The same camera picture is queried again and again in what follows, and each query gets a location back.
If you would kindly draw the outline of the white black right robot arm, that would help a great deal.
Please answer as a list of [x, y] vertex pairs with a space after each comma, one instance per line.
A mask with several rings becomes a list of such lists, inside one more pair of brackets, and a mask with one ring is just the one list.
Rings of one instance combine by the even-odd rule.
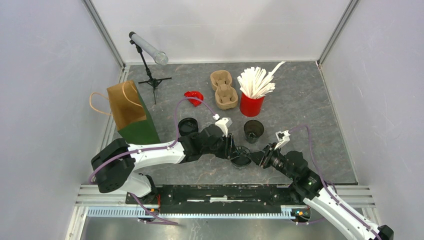
[[273, 167], [292, 180], [289, 199], [295, 204], [306, 204], [321, 214], [348, 240], [392, 240], [394, 231], [387, 225], [378, 225], [347, 204], [338, 193], [308, 166], [299, 151], [282, 154], [273, 145], [247, 154], [259, 167]]

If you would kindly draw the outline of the dark translucent cup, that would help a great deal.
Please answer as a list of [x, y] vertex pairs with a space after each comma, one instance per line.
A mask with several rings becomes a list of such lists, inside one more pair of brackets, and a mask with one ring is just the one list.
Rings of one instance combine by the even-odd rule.
[[248, 120], [243, 126], [243, 131], [246, 141], [254, 144], [264, 134], [265, 128], [258, 120]]
[[248, 157], [239, 157], [236, 159], [232, 159], [234, 152], [231, 154], [230, 161], [231, 163], [239, 168], [243, 168], [248, 166], [252, 161]]

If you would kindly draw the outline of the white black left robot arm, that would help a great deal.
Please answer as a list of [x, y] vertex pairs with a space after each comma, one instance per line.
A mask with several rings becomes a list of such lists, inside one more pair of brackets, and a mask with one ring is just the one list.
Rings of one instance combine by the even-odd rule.
[[139, 169], [190, 163], [203, 155], [214, 155], [239, 166], [249, 164], [245, 152], [236, 147], [232, 134], [225, 135], [220, 127], [211, 124], [200, 132], [179, 137], [174, 143], [137, 145], [118, 138], [92, 158], [89, 181], [100, 193], [122, 190], [151, 204], [157, 198], [157, 190], [149, 175], [137, 173]]

